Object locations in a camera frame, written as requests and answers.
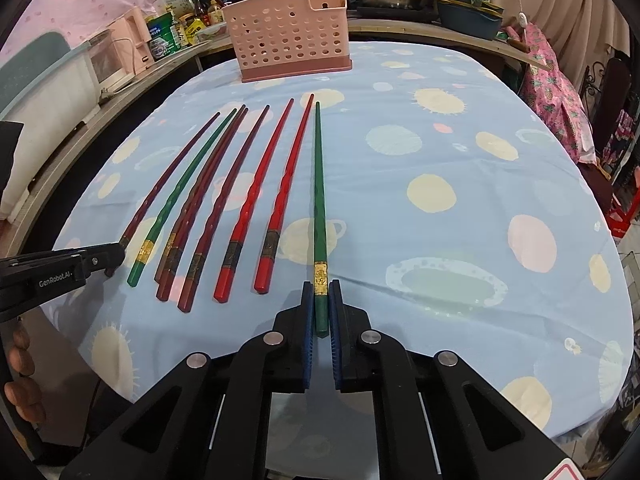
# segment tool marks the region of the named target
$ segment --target green chopstick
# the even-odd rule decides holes
[[[136,286],[140,281],[140,276],[142,275],[142,271],[145,269],[145,265],[149,260],[149,256],[151,256],[151,251],[154,248],[154,244],[156,243],[156,241],[158,241],[160,230],[162,229],[162,226],[164,226],[167,218],[169,218],[169,213],[171,212],[171,209],[174,207],[175,203],[178,201],[180,193],[187,185],[189,179],[193,175],[193,172],[196,170],[204,156],[209,151],[209,148],[216,141],[216,139],[220,135],[220,132],[222,132],[226,124],[231,120],[235,113],[236,109],[234,108],[233,110],[231,110],[229,115],[226,116],[226,119],[222,121],[222,124],[217,127],[216,131],[213,132],[212,136],[209,137],[198,154],[193,157],[191,164],[182,174],[180,180],[178,181],[178,184],[175,185],[174,190],[171,192],[171,195],[169,195],[166,203],[164,204],[164,206],[162,206],[162,209],[160,210],[156,221],[151,226],[151,229],[149,229],[149,232],[146,235],[146,239],[142,243],[142,247],[140,247],[140,250],[138,251],[138,256],[136,256],[136,261],[134,262],[133,267],[131,267],[131,272],[129,273],[129,277],[127,278],[127,283],[129,283],[130,286]]]
[[[314,310],[316,313],[316,334],[318,337],[327,337],[329,335],[328,275],[326,268],[324,172],[322,171],[322,131],[320,127],[319,102],[316,102],[316,136],[314,140]]]

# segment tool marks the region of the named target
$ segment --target light blue tablecloth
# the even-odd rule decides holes
[[[193,154],[148,212],[110,280],[44,306],[114,389],[137,399],[193,351],[219,356],[270,329],[300,300],[312,208],[312,123],[291,189],[271,291],[256,262],[306,92],[322,103],[331,278],[374,328],[407,349],[451,349],[549,436],[614,402],[632,353],[632,316],[616,247],[578,169],[544,124],[470,58],[433,46],[351,43],[353,70],[252,84],[232,60],[169,97],[123,143],[76,205],[57,248],[119,240],[165,167],[218,109],[251,113],[200,209],[184,276],[212,199],[265,104],[271,105],[222,216],[193,311],[156,300],[155,254],[137,288],[130,263]],[[212,298],[258,161],[290,97],[230,301]],[[206,135],[199,141],[201,146]],[[186,198],[188,189],[183,192]],[[157,246],[164,246],[182,200]],[[268,467],[322,478],[376,471],[370,396],[334,391],[329,339],[316,345],[311,390],[276,396]]]

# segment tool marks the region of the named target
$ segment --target dark red chopstick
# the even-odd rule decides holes
[[[276,258],[276,250],[278,249],[278,241],[280,240],[280,231],[282,230],[282,223],[284,222],[284,212],[287,208],[287,202],[289,200],[289,191],[291,190],[291,183],[293,182],[293,174],[296,171],[296,164],[298,163],[298,155],[300,154],[300,147],[302,146],[302,138],[305,135],[306,123],[309,119],[309,113],[311,112],[311,105],[314,102],[314,95],[309,96],[309,101],[306,104],[305,112],[302,115],[296,138],[293,140],[291,151],[289,152],[289,158],[287,159],[287,165],[284,169],[284,176],[280,181],[280,190],[276,196],[276,201],[273,204],[273,213],[269,224],[267,225],[267,233],[264,237],[264,245],[262,246],[262,253],[260,254],[260,260],[258,261],[258,270],[255,273],[254,289],[259,294],[266,294],[269,291],[271,285],[271,275],[273,274],[273,264]]]
[[[174,245],[175,236],[177,235],[178,230],[180,229],[180,226],[184,221],[184,218],[187,216],[191,203],[193,203],[194,196],[196,195],[199,189],[206,190],[210,186],[210,180],[206,182],[206,179],[209,175],[210,168],[212,168],[216,160],[218,160],[218,153],[220,149],[223,148],[222,143],[223,143],[223,140],[225,139],[224,135],[226,135],[227,132],[233,129],[236,119],[240,117],[244,108],[245,106],[242,105],[240,109],[236,112],[236,115],[234,116],[234,118],[226,128],[226,131],[223,134],[223,137],[220,139],[220,142],[218,142],[217,145],[213,148],[212,152],[209,155],[209,158],[207,159],[204,166],[202,167],[202,170],[200,171],[200,174],[198,175],[198,178],[195,184],[191,187],[189,196],[187,197],[187,200],[185,200],[182,206],[182,209],[180,210],[180,215],[176,219],[174,226],[171,229],[171,233],[167,238],[166,244],[164,246],[164,250],[162,251],[162,257],[160,258],[160,262],[158,263],[158,268],[156,269],[156,275],[154,276],[154,280],[156,281],[156,283],[160,283],[160,280],[162,278],[162,270],[165,268],[166,260],[169,256],[169,251],[171,250],[171,247]]]
[[[234,230],[231,233],[229,245],[226,248],[225,259],[222,261],[222,268],[218,275],[216,290],[213,293],[213,298],[220,303],[226,303],[229,299],[231,286],[233,285],[234,276],[236,274],[236,267],[240,260],[240,251],[242,251],[242,244],[244,244],[247,231],[249,230],[251,217],[254,214],[255,203],[258,200],[260,188],[262,187],[264,177],[269,169],[269,164],[271,163],[271,158],[273,157],[273,152],[276,149],[276,144],[280,139],[280,134],[282,133],[284,124],[287,121],[287,117],[289,117],[289,112],[291,111],[293,102],[293,99],[289,100],[289,103],[284,109],[282,116],[273,131],[271,140],[267,144],[267,148],[264,150],[264,154],[258,164],[258,169],[255,171],[254,181],[247,192],[246,200],[244,201],[244,204],[242,204],[242,209],[238,215],[238,222],[236,222],[236,227],[234,227]]]
[[[213,122],[219,116],[220,116],[220,112],[217,112],[216,114],[214,114],[213,117],[210,118],[209,121],[207,121],[207,123],[203,127],[201,127],[201,129],[199,129],[198,132],[191,138],[191,140],[182,149],[182,151],[178,153],[178,156],[174,158],[174,161],[171,164],[169,164],[166,170],[164,170],[164,173],[160,176],[156,184],[152,187],[151,191],[144,199],[144,202],[140,205],[135,215],[133,215],[131,222],[129,222],[129,225],[127,226],[126,229],[124,229],[124,232],[120,237],[120,245],[123,246],[125,249],[129,245],[129,242],[131,241],[131,238],[133,237],[133,235],[136,233],[136,229],[140,225],[140,222],[142,222],[142,219],[145,217],[145,214],[148,211],[149,207],[151,206],[153,201],[156,199],[156,196],[158,196],[158,193],[160,192],[164,184],[167,183],[167,181],[169,180],[169,177],[175,171],[175,168],[178,167],[178,165],[182,162],[182,160],[187,155],[187,153],[189,153],[191,148],[194,147],[195,143],[198,142],[200,137],[203,136],[204,132],[206,132],[209,129],[209,127],[213,124]],[[107,276],[113,276],[114,270],[115,269],[105,269],[104,273]]]
[[[160,301],[167,301],[169,299],[169,294],[171,293],[171,287],[174,284],[175,273],[178,270],[178,265],[180,264],[180,260],[182,257],[182,252],[184,251],[184,247],[187,243],[187,239],[189,237],[189,232],[191,231],[191,227],[193,222],[198,214],[198,210],[200,209],[200,205],[202,204],[202,200],[204,199],[204,195],[209,189],[211,181],[213,180],[213,176],[218,169],[220,162],[222,161],[223,156],[225,155],[226,149],[228,148],[231,140],[234,135],[238,131],[242,120],[244,120],[245,115],[247,115],[249,109],[244,107],[238,111],[236,117],[232,121],[232,123],[227,127],[227,130],[223,134],[223,137],[217,143],[214,148],[216,153],[211,153],[210,164],[208,164],[207,174],[203,178],[200,187],[196,190],[193,199],[188,207],[188,211],[186,212],[182,222],[180,223],[180,227],[178,228],[177,233],[175,234],[175,238],[173,240],[172,246],[169,250],[168,256],[164,263],[164,268],[162,269],[162,274],[160,277],[160,283],[158,285],[158,291],[156,292],[156,298]]]
[[[218,228],[218,223],[220,222],[220,217],[222,216],[222,211],[224,210],[226,199],[231,193],[231,189],[236,181],[236,177],[240,172],[240,167],[246,158],[246,154],[251,147],[252,142],[254,142],[255,136],[260,129],[262,121],[264,120],[265,115],[269,111],[269,105],[264,107],[264,110],[260,114],[260,117],[257,121],[255,121],[254,127],[246,138],[238,156],[236,156],[236,160],[234,161],[231,169],[229,170],[228,175],[222,185],[220,190],[220,195],[216,199],[215,204],[213,205],[213,209],[211,211],[211,215],[207,218],[207,224],[204,228],[204,232],[198,240],[198,245],[196,246],[196,250],[193,254],[193,258],[191,259],[191,264],[189,265],[189,271],[187,272],[187,277],[184,280],[184,285],[182,286],[182,293],[180,294],[180,300],[178,301],[178,308],[183,312],[190,312],[191,307],[193,305],[193,298],[196,294],[196,289],[198,288],[198,283],[200,282],[200,275],[202,274],[202,269],[204,267],[205,260],[207,259],[207,253],[209,253],[209,249],[211,247],[211,241],[213,240],[213,235],[216,233],[216,229]]]

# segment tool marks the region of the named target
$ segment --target pink plastic basket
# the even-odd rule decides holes
[[[245,0],[223,14],[242,82],[351,69],[347,0]]]

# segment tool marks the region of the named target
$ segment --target metal bolt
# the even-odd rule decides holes
[[[449,350],[445,350],[438,354],[438,361],[444,366],[455,366],[458,364],[458,356]]]
[[[267,345],[275,346],[284,341],[284,336],[280,332],[267,332],[262,340],[267,343]]]
[[[362,339],[365,343],[370,345],[375,345],[379,343],[382,339],[380,332],[376,332],[375,330],[365,330],[362,334],[360,334],[360,339]]]
[[[205,364],[207,364],[207,356],[204,354],[191,354],[187,357],[189,368],[202,368]]]

